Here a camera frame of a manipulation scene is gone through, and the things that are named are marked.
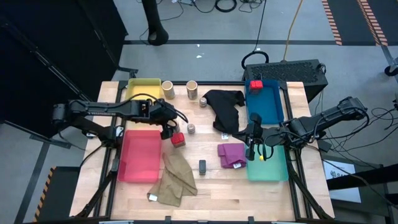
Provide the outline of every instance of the red tray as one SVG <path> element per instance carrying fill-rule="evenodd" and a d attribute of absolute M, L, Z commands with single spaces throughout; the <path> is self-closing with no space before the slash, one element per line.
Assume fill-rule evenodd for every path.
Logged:
<path fill-rule="evenodd" d="M 160 131 L 126 131 L 118 180 L 131 183 L 156 182 L 159 178 L 161 151 Z"/>

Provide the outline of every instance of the red block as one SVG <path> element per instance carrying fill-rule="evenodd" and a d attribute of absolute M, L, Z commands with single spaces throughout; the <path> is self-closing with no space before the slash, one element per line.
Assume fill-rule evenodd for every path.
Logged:
<path fill-rule="evenodd" d="M 174 133 L 171 138 L 174 147 L 181 147 L 185 145 L 185 138 L 183 133 Z"/>
<path fill-rule="evenodd" d="M 252 80 L 250 81 L 250 94 L 258 94 L 262 90 L 262 81 L 261 80 Z"/>

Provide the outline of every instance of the beige towel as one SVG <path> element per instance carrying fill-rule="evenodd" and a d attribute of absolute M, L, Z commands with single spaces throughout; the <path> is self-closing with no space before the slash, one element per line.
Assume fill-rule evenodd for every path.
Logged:
<path fill-rule="evenodd" d="M 162 178 L 149 190 L 149 195 L 157 196 L 157 201 L 179 207 L 184 195 L 198 193 L 192 169 L 179 150 L 163 154 L 165 169 Z"/>

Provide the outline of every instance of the wooden tabletop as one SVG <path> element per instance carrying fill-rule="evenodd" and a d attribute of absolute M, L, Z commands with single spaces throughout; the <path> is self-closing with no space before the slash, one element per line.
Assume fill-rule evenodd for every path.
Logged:
<path fill-rule="evenodd" d="M 288 83 L 288 92 L 294 117 L 310 116 L 303 84 Z M 118 82 L 103 82 L 98 101 L 114 102 Z M 293 221 L 294 213 L 290 196 L 289 182 L 250 182 L 246 177 L 246 168 L 223 169 L 217 155 L 217 145 L 240 142 L 232 136 L 228 140 L 221 139 L 221 133 L 213 128 L 215 114 L 210 106 L 199 107 L 199 98 L 189 100 L 185 86 L 174 86 L 176 97 L 167 100 L 183 112 L 196 127 L 195 134 L 186 134 L 187 125 L 178 120 L 181 132 L 185 134 L 186 146 L 178 148 L 190 164 L 198 189 L 197 196 L 184 196 L 181 206 L 173 207 L 157 202 L 148 202 L 146 193 L 153 184 L 129 184 L 117 182 L 114 195 L 112 219 L 123 220 L 164 220 L 170 215 L 172 220 L 212 220 L 212 221 L 245 221 L 253 216 L 256 221 Z M 198 96 L 208 90 L 243 90 L 243 86 L 202 86 L 198 87 Z M 284 96 L 280 92 L 282 106 L 285 110 Z M 239 130 L 247 125 L 246 107 L 236 106 L 239 111 Z M 95 116 L 93 121 L 109 126 L 110 117 Z M 127 129 L 161 129 L 159 126 L 127 123 Z M 97 139 L 88 140 L 85 156 L 98 147 Z M 171 150 L 170 140 L 162 141 L 162 150 Z M 70 215 L 76 215 L 90 200 L 98 188 L 105 149 L 98 151 L 81 168 L 75 197 Z M 200 176 L 198 161 L 206 160 L 206 175 Z M 302 162 L 307 187 L 327 214 L 334 217 L 328 193 L 320 153 L 311 147 L 302 151 Z M 164 168 L 160 165 L 160 176 Z M 305 217 L 302 194 L 297 188 L 300 213 Z M 105 214 L 108 190 L 103 195 L 100 215 Z"/>

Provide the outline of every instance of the floor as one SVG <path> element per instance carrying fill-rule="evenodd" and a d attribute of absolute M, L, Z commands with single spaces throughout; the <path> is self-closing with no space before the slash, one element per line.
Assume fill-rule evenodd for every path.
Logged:
<path fill-rule="evenodd" d="M 136 1 L 114 0 L 122 20 L 129 32 L 126 40 L 139 40 L 146 30 L 146 19 L 141 4 Z M 202 11 L 211 9 L 213 0 L 197 0 Z M 285 40 L 299 1 L 268 0 L 262 25 L 261 40 Z M 228 8 L 230 2 L 222 1 L 220 7 Z M 177 16 L 181 7 L 169 0 L 158 5 L 162 19 Z M 259 28 L 262 6 L 252 13 L 235 10 L 222 13 L 214 10 L 208 14 L 198 12 L 193 6 L 183 5 L 183 14 L 176 19 L 164 21 L 170 40 L 193 40 L 190 44 L 167 44 L 160 47 L 147 46 L 132 41 L 123 47 L 120 66 L 138 68 L 138 77 L 159 77 L 163 80 L 240 80 L 243 69 L 241 59 L 254 48 Z M 221 40 L 219 44 L 209 40 Z M 223 40 L 232 40 L 223 44 Z M 249 44 L 239 44 L 234 40 L 247 40 Z M 291 40 L 314 40 L 309 45 L 292 44 L 288 48 L 286 60 L 305 60 L 317 58 L 327 68 L 329 85 L 324 90 L 323 108 L 335 106 L 347 96 L 358 97 L 369 110 L 377 107 L 390 109 L 397 89 L 396 79 L 387 77 L 383 70 L 387 61 L 380 47 L 345 47 L 337 45 L 316 45 L 316 40 L 333 41 L 328 20 L 322 8 L 321 0 L 304 1 L 292 29 Z M 266 51 L 271 62 L 283 59 L 284 45 L 258 45 Z M 398 47 L 389 47 L 393 56 L 398 56 Z M 247 63 L 262 63 L 260 56 L 250 58 Z M 116 72 L 113 80 L 126 80 L 127 73 Z M 318 98 L 310 103 L 314 114 Z M 382 139 L 391 131 L 384 130 L 389 121 L 379 120 L 357 134 L 347 142 L 346 148 L 360 146 Z M 350 132 L 358 125 L 356 122 L 344 122 L 331 128 L 334 135 Z M 77 129 L 69 128 L 63 134 L 67 139 L 83 147 L 86 138 Z M 42 143 L 29 138 L 24 133 L 7 124 L 0 126 L 0 216 L 1 223 L 13 223 L 16 219 L 22 198 L 29 184 L 32 171 L 42 148 Z M 362 160 L 390 165 L 397 163 L 392 133 L 379 144 L 353 150 L 352 154 Z M 24 222 L 31 222 L 35 208 L 44 186 L 50 167 L 78 166 L 83 151 L 72 147 L 64 149 L 50 146 L 43 169 L 32 194 Z M 398 192 L 397 184 L 389 184 L 390 192 Z M 359 213 L 336 210 L 336 217 L 342 220 L 367 223 L 383 223 L 380 217 L 370 217 Z"/>

